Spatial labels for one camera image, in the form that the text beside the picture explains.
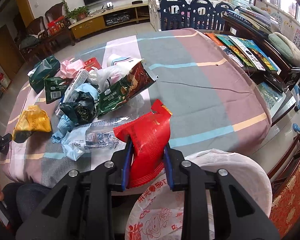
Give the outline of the green coffee snack bag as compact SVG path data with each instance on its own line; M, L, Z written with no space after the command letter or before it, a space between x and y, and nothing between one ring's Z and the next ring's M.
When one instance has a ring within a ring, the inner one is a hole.
M149 88L158 79L150 69L140 61L119 81L100 94L97 116L105 115L125 105L130 99Z

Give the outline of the dark green bag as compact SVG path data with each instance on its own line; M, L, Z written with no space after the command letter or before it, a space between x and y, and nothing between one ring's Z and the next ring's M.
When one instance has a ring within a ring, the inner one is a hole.
M94 118L94 98L89 92L74 91L68 102L61 103L60 109L76 126L85 125Z

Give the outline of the white printed trash bag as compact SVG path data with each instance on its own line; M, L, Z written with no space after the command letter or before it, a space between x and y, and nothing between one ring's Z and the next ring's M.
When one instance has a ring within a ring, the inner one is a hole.
M126 224L125 239L180 239L184 192L173 192L166 174L145 189L134 204Z

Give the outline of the red snack wrapper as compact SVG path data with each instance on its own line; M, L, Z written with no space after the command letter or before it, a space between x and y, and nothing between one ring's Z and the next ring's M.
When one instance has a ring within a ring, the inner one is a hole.
M113 129L117 139L131 140L134 152L127 187L140 187L157 177L164 168L164 148L170 139L172 112L159 100L151 111Z

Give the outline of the colourful children's book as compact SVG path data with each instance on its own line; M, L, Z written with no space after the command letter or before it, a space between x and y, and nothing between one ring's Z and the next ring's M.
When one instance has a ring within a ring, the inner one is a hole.
M216 34L247 67L261 72L277 72L279 68L270 61L267 55L252 40L231 35Z

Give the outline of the white toothpaste box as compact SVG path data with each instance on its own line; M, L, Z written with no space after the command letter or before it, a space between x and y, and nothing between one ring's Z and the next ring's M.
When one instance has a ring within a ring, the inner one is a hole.
M73 79L72 83L70 83L69 87L66 89L64 96L62 97L58 107L56 108L55 114L58 117L61 117L63 115L60 106L61 103L66 103L69 101L71 94L73 93L73 91L79 87L81 84L85 83L85 81L87 80L89 76L89 72L85 69L80 69L77 73L77 75L75 76L75 78Z

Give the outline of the pink plastic bag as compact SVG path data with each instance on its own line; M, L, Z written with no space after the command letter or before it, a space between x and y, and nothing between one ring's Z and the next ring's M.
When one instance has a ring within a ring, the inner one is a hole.
M80 69L85 67L85 63L78 59L76 61L65 60L61 63L60 77L63 79L74 79Z

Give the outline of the white tissue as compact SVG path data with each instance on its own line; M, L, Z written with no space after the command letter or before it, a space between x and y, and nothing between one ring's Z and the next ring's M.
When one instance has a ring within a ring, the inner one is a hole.
M92 85L98 85L101 92L104 92L111 85L125 77L130 70L144 59L119 56L111 54L107 66L102 69L93 69L89 72L87 81Z

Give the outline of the person's leg in jeans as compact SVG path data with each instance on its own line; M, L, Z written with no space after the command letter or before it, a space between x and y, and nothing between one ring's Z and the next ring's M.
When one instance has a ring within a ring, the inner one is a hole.
M9 183L2 189L0 198L7 205L13 225L19 227L50 191L37 183Z

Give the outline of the light blue wrapper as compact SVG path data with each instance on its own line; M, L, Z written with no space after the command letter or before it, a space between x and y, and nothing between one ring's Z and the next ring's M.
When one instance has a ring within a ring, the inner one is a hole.
M97 115L97 102L99 98L98 90L89 83L83 83L74 91L89 92L91 94L95 102L95 118ZM85 145L85 133L90 127L91 123L92 122L85 125L76 126L63 113L57 125L57 131L52 135L51 141L53 143L60 143L65 156L73 161L77 161L84 153L89 151Z

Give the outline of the red cigarette box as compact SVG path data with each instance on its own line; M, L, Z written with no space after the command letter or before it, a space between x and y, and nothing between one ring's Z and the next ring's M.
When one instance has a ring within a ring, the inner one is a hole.
M85 70L90 72L91 70L99 70L101 69L101 65L99 64L98 60L95 57L90 58L89 60L84 62Z

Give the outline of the clear plastic wrapper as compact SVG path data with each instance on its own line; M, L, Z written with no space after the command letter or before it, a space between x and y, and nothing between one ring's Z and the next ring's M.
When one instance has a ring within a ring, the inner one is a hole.
M114 134L113 129L130 121L128 116L120 116L108 120L93 122L85 133L85 145L92 148L108 148L118 150L125 146Z

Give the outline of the small dark green packet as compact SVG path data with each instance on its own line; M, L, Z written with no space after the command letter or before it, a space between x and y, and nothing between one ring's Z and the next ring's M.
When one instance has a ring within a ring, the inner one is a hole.
M50 104L61 99L69 87L72 79L61 77L50 77L44 80L46 103Z

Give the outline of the yellow chip bag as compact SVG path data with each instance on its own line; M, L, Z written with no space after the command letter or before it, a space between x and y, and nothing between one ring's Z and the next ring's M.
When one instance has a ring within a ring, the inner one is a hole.
M50 118L46 111L38 105L30 105L22 111L12 133L12 140L16 143L25 142L34 132L52 131Z

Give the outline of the dark wooden chair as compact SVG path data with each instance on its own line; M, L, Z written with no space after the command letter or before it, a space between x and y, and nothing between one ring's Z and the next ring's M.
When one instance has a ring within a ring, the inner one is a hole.
M47 44L53 42L58 43L57 38L66 35L72 46L75 45L75 39L72 31L69 29L70 21L66 14L63 12L65 5L63 2L55 4L45 13L47 20L47 28L50 36L47 38Z
M35 18L27 27L26 35L21 39L19 51L26 62L32 59L49 56L49 51L45 44L48 38L47 28L43 16Z

